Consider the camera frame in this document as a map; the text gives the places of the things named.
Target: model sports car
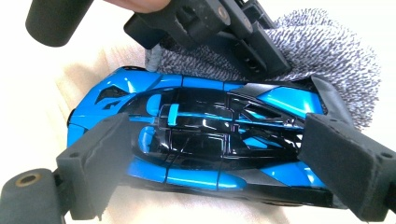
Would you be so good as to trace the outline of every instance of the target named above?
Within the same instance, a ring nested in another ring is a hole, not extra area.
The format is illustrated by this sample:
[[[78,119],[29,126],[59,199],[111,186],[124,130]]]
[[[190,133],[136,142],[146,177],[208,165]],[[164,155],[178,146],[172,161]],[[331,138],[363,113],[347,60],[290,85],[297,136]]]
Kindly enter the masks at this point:
[[[134,125],[134,158],[127,171],[134,188],[342,206],[297,159],[307,113],[353,125],[323,77],[222,82],[124,66],[93,87],[71,113],[68,145],[118,113],[127,113]]]

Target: gray cloth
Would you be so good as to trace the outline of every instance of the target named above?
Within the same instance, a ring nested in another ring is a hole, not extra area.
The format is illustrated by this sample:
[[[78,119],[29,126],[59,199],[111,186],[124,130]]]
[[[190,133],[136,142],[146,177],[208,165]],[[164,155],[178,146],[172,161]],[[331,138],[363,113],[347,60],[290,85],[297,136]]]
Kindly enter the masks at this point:
[[[355,126],[372,121],[380,83],[374,51],[351,30],[329,18],[323,9],[295,10],[266,30],[290,63],[287,74],[272,80],[325,76],[346,102]],[[220,80],[244,79],[221,55],[207,46],[185,50],[171,39],[147,52],[147,69]]]

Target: car door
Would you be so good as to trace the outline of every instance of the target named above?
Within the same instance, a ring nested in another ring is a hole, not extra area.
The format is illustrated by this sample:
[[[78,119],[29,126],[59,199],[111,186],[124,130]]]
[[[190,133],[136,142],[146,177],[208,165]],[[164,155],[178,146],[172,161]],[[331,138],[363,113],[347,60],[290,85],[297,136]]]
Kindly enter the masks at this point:
[[[173,131],[175,158],[166,183],[174,187],[217,190],[224,146],[223,134]]]

